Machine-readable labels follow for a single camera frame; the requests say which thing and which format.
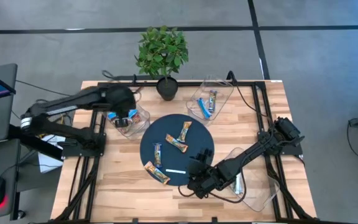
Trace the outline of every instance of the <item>black metal frame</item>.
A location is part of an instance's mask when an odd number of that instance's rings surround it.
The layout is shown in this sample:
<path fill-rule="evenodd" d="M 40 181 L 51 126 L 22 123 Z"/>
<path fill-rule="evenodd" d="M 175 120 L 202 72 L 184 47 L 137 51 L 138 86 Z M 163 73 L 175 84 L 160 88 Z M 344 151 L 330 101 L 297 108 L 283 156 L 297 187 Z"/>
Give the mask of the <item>black metal frame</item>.
<path fill-rule="evenodd" d="M 21 159 L 20 159 L 20 154 L 21 154 L 21 149 L 19 150 L 19 153 L 17 154 L 17 158 L 16 158 L 16 161 L 19 161 L 19 163 L 21 162 Z M 14 196 L 12 198 L 13 200 L 13 207 L 12 207 L 12 211 L 11 211 L 11 214 L 9 215 L 9 219 L 10 221 L 13 221 L 13 220 L 17 220 L 18 216 L 19 216 L 19 202 L 20 202 L 20 192 L 17 192 L 17 179 L 18 179 L 18 175 L 19 175 L 19 169 L 20 167 L 19 166 L 16 166 L 15 167 L 15 170 L 16 170 L 16 180 L 15 180 L 15 183 L 14 183 Z"/>
<path fill-rule="evenodd" d="M 238 86 L 249 86 L 252 88 L 252 94 L 254 96 L 254 101 L 255 101 L 255 109 L 257 110 L 257 120 L 258 120 L 258 124 L 259 124 L 259 130 L 263 131 L 264 130 L 264 123 L 263 123 L 263 117 L 262 117 L 262 112 L 260 110 L 260 104 L 259 104 L 259 97 L 258 97 L 258 93 L 257 93 L 257 88 L 260 88 L 261 92 L 262 92 L 262 97 L 264 100 L 264 105 L 265 105 L 265 109 L 266 109 L 266 114 L 268 117 L 270 117 L 270 119 L 272 119 L 272 114 L 270 111 L 270 105 L 269 105 L 269 100 L 268 100 L 268 96 L 267 96 L 267 91 L 266 91 L 266 86 L 265 86 L 265 82 L 264 81 L 256 81 L 256 82 L 239 82 L 236 80 L 234 74 L 232 72 L 229 72 L 229 75 L 226 78 L 227 82 L 229 82 L 232 85 L 238 85 Z M 200 86 L 202 82 L 199 81 L 195 81 L 195 82 L 181 82 L 178 81 L 179 86 Z M 137 77 L 136 75 L 134 75 L 134 77 L 132 78 L 132 82 L 125 82 L 125 83 L 121 83 L 123 85 L 127 85 L 127 86 L 135 86 L 135 87 L 144 87 L 144 86 L 156 86 L 156 82 L 148 82 L 147 80 L 143 80 L 143 81 L 137 81 Z M 98 86 L 108 86 L 108 85 L 113 85 L 113 83 L 106 83 L 106 82 L 99 82 Z M 92 113 L 92 117 L 91 117 L 91 127 L 94 128 L 95 124 L 96 124 L 96 116 L 97 116 L 97 112 L 93 112 Z M 101 118 L 101 123 L 100 123 L 100 128 L 99 128 L 99 133 L 104 133 L 104 127 L 106 124 L 106 119 L 104 116 L 102 116 Z M 269 172 L 269 169 L 273 169 L 273 165 L 272 165 L 272 161 L 270 160 L 270 155 L 264 155 L 265 157 L 265 162 L 266 162 L 266 169 Z M 285 176 L 284 176 L 284 171 L 283 171 L 283 166 L 282 166 L 282 162 L 281 162 L 281 157 L 280 155 L 275 156 L 276 158 L 276 163 L 277 163 L 277 169 L 278 169 L 278 173 L 280 176 L 280 180 L 282 181 L 282 184 L 285 185 Z M 80 183 L 78 188 L 83 188 L 84 187 L 84 183 L 85 183 L 85 179 L 86 179 L 86 173 L 88 171 L 88 165 L 89 165 L 89 157 L 85 157 L 84 161 L 83 161 L 83 166 L 82 166 L 82 170 L 81 170 L 81 175 L 80 175 Z M 90 218 L 91 218 L 91 212 L 92 212 L 92 206 L 93 206 L 93 199 L 94 199 L 94 190 L 96 188 L 96 176 L 97 176 L 97 171 L 98 171 L 98 166 L 99 166 L 99 157 L 96 157 L 94 159 L 94 164 L 93 164 L 93 169 L 96 169 L 96 174 L 95 174 L 95 178 L 91 181 L 90 185 L 89 185 L 89 195 L 88 195 L 88 199 L 87 199 L 87 204 L 86 204 L 86 211 L 85 211 L 85 221 L 89 221 L 90 222 Z M 285 202 L 285 208 L 287 211 L 287 218 L 293 218 L 292 215 L 292 208 L 290 206 L 290 204 L 287 202 L 287 200 L 285 198 L 284 202 Z M 280 220 L 281 219 L 281 213 L 280 213 L 280 207 L 278 204 L 278 198 L 277 196 L 273 198 L 272 200 L 273 203 L 273 210 L 275 213 L 275 218 L 276 220 Z M 80 207 L 81 207 L 81 199 L 79 201 L 79 203 L 76 204 L 76 207 L 74 209 L 74 214 L 73 214 L 73 220 L 77 221 L 80 220 L 79 216 L 80 216 Z M 218 219 L 216 217 L 212 217 L 212 223 L 219 223 Z"/>

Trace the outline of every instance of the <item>white paper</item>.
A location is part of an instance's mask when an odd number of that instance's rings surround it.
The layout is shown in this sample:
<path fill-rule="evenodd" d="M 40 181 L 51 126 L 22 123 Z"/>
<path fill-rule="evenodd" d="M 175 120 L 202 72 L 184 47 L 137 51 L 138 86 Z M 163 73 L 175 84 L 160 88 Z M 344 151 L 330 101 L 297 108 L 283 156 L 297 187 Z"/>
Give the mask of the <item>white paper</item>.
<path fill-rule="evenodd" d="M 62 142 L 65 141 L 66 138 L 65 137 L 61 137 L 61 136 L 54 136 L 50 134 L 48 136 L 45 136 L 42 138 L 43 141 L 48 141 L 49 144 L 54 145 L 56 147 L 58 147 L 59 149 L 62 149 L 62 147 L 58 146 L 57 142 Z M 59 161 L 57 159 L 51 158 L 49 156 L 46 156 L 40 152 L 38 152 L 38 160 L 40 165 L 48 165 L 48 166 L 62 166 L 63 162 Z M 46 173 L 49 172 L 51 170 L 56 169 L 57 167 L 47 167 L 47 166 L 40 166 L 40 171 L 41 173 Z"/>

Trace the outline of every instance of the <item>red light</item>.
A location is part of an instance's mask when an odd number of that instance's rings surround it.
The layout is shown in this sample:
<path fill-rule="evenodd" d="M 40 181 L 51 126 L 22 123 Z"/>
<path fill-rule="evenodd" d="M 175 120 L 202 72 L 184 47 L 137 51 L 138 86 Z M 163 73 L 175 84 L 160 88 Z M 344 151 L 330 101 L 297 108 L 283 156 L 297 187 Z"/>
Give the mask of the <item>red light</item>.
<path fill-rule="evenodd" d="M 7 204 L 7 201 L 8 201 L 8 197 L 7 197 L 7 195 L 5 195 L 4 199 L 0 203 L 0 208 L 4 208 L 5 205 Z"/>

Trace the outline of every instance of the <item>plastic container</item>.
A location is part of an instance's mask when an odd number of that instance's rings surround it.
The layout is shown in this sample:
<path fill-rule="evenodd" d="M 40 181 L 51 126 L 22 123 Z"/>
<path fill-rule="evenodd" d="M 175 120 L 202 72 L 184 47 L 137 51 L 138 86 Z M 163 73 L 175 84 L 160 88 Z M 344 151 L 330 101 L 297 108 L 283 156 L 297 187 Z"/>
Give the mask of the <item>plastic container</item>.
<path fill-rule="evenodd" d="M 198 99 L 203 99 L 204 107 L 208 110 L 209 108 L 209 94 L 212 91 L 217 91 L 216 101 L 215 101 L 215 110 L 211 113 L 209 118 L 206 118 L 198 104 Z M 225 105 L 227 99 L 229 99 L 231 93 L 233 92 L 233 86 L 225 82 L 208 76 L 196 90 L 193 96 L 186 102 L 186 107 L 188 110 L 189 116 L 203 123 L 204 125 L 209 125 L 213 120 L 218 116 L 219 112 Z"/>
<path fill-rule="evenodd" d="M 236 157 L 242 152 L 244 149 L 237 147 L 225 159 Z M 267 175 L 263 156 L 259 156 L 245 165 L 242 171 L 246 180 L 246 197 L 243 202 L 252 210 L 260 212 L 280 190 L 278 182 Z M 241 174 L 238 174 L 236 182 L 228 188 L 233 191 L 234 195 L 241 198 L 244 193 Z"/>
<path fill-rule="evenodd" d="M 141 106 L 136 105 L 137 113 L 140 117 L 140 121 L 137 123 L 131 123 L 125 128 L 116 128 L 123 136 L 129 140 L 135 140 L 143 135 L 146 129 L 150 126 L 150 113 L 144 110 Z M 112 120 L 108 118 L 108 113 L 104 113 L 106 119 L 115 127 Z"/>

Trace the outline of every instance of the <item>wooden tabletop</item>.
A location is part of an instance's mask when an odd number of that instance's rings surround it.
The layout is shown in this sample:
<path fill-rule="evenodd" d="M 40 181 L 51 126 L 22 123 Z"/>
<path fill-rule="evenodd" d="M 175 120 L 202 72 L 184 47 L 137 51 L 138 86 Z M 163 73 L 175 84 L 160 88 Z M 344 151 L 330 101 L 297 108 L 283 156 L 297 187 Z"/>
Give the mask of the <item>wooden tabletop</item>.
<path fill-rule="evenodd" d="M 97 81 L 86 81 L 83 82 L 82 88 L 97 84 Z M 273 118 L 281 116 L 291 119 L 283 83 L 266 81 L 266 86 Z M 254 105 L 251 87 L 242 86 L 240 89 L 247 102 Z M 155 87 L 146 87 L 141 92 L 142 97 L 138 104 L 150 113 L 150 119 L 153 122 L 167 114 L 187 114 L 186 101 L 195 91 L 196 87 L 180 87 L 173 101 L 163 101 Z M 265 111 L 261 92 L 259 92 L 259 101 L 262 111 Z M 91 113 L 85 110 L 76 111 L 73 126 L 76 128 L 89 126 Z M 236 147 L 247 149 L 253 145 L 257 140 L 256 134 L 259 130 L 255 112 L 244 104 L 236 89 L 214 123 L 207 129 L 212 134 L 215 145 L 212 165 L 224 159 Z M 267 203 L 261 212 L 255 212 L 244 203 L 231 204 L 213 196 L 204 199 L 195 196 L 182 197 L 177 187 L 161 184 L 144 170 L 139 155 L 141 138 L 134 141 L 127 140 L 110 123 L 106 125 L 105 132 L 107 146 L 104 156 L 100 159 L 92 222 L 131 222 L 133 218 L 138 218 L 140 222 L 210 222 L 212 217 L 217 217 L 220 222 L 273 221 L 275 219 L 271 202 Z M 282 160 L 289 191 L 305 211 L 315 217 L 316 212 L 303 164 L 294 156 L 282 156 Z M 67 206 L 76 161 L 77 158 L 73 157 L 64 162 L 51 218 L 57 217 Z M 80 170 L 81 166 L 74 193 L 78 186 Z M 247 173 L 247 199 L 252 202 L 258 194 L 267 192 L 265 184 L 267 176 L 263 158 L 257 158 L 246 165 L 244 170 Z M 185 186 L 181 189 L 184 193 L 189 193 Z M 231 200 L 236 199 L 229 189 L 215 193 Z M 278 198 L 282 216 L 285 216 L 280 192 Z M 83 200 L 80 217 L 85 215 L 85 207 L 86 200 Z"/>

